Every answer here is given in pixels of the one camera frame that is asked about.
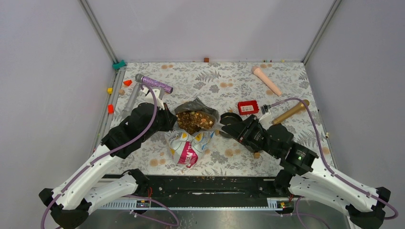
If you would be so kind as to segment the cat food bag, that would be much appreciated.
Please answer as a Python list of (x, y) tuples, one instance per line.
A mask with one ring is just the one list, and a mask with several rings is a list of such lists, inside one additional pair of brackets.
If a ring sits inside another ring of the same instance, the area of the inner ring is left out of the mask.
[(199, 98), (182, 103), (171, 113), (177, 120), (173, 130), (164, 133), (169, 155), (175, 164), (191, 168), (209, 149), (219, 113)]

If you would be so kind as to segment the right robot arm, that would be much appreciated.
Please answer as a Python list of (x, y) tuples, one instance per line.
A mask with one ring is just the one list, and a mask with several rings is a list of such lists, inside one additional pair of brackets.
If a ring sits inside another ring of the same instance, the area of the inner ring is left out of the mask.
[(273, 185), (275, 193), (303, 196), (334, 208), (362, 229), (378, 229), (385, 218), (384, 207), (391, 192), (373, 188), (327, 167), (312, 150), (294, 142), (294, 135), (283, 125), (265, 129), (255, 115), (234, 121), (221, 131), (251, 152), (264, 151), (280, 160), (282, 169)]

